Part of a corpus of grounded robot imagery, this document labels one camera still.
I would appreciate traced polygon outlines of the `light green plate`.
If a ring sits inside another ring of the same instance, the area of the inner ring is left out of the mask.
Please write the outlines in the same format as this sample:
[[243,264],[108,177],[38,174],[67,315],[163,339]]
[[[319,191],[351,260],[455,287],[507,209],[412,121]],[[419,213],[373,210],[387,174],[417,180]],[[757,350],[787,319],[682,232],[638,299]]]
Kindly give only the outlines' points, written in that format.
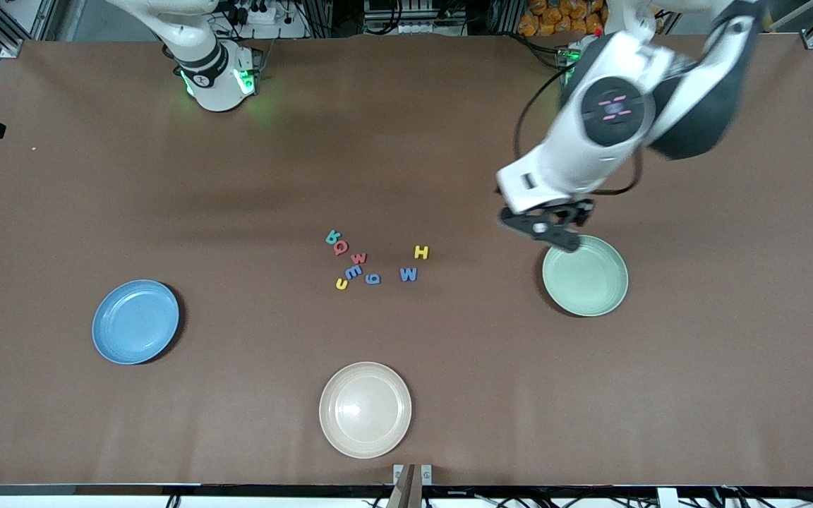
[[572,315],[601,316],[622,305],[629,271],[622,255],[596,236],[581,235],[574,252],[549,248],[541,266],[552,302]]

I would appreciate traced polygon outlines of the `bag of orange fruit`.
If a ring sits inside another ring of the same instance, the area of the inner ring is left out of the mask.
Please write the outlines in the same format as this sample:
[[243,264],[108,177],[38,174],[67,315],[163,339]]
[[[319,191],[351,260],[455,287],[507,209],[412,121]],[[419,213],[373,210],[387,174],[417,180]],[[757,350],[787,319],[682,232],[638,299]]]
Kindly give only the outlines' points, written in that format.
[[559,32],[599,36],[609,15],[606,0],[525,0],[517,32],[526,37]]

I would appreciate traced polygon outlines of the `white power strip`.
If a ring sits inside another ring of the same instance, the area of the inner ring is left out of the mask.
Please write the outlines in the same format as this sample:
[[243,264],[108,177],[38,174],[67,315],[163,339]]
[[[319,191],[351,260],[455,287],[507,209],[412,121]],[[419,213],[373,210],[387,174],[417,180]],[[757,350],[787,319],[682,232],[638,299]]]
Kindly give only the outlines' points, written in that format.
[[400,20],[394,27],[388,26],[390,20],[367,20],[363,31],[374,32],[376,35],[424,35],[435,33],[448,37],[464,37],[468,35],[463,23],[448,25],[432,20]]
[[217,31],[240,39],[302,39],[312,35],[306,10],[297,0],[221,0]]

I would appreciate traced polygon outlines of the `beige plate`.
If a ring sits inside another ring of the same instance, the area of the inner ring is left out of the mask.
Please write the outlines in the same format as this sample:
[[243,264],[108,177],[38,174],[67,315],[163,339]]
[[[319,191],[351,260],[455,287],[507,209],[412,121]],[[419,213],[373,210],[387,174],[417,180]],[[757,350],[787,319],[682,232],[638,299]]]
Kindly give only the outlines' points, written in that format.
[[319,421],[330,446],[352,459],[377,459],[406,437],[409,387],[390,367],[358,361],[338,370],[320,395]]

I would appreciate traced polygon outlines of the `brown wooden strip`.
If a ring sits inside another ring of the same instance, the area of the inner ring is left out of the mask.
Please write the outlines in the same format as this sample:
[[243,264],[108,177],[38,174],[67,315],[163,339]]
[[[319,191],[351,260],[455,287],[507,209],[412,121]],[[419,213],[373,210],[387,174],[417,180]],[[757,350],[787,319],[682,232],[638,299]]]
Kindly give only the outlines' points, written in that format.
[[423,508],[423,485],[420,479],[412,479],[407,472],[394,485],[386,508]]

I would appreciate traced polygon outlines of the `blue plate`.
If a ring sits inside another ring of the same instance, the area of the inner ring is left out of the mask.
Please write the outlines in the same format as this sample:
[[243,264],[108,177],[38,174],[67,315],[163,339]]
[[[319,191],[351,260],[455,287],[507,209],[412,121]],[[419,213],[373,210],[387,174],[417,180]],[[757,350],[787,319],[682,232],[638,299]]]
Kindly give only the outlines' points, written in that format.
[[181,306],[167,285],[138,279],[109,292],[92,319],[92,343],[100,355],[119,365],[146,363],[174,340]]

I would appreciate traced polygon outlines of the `small metal table bracket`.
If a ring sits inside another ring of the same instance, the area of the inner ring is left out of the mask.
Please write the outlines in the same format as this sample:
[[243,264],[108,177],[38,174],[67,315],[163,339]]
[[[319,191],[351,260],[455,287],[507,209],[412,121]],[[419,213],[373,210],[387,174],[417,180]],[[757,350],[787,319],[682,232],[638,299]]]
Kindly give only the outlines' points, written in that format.
[[400,476],[402,476],[404,472],[407,472],[409,477],[414,480],[420,479],[423,486],[430,486],[433,484],[432,465],[394,465],[392,467],[393,485],[396,485],[396,483],[399,482]]

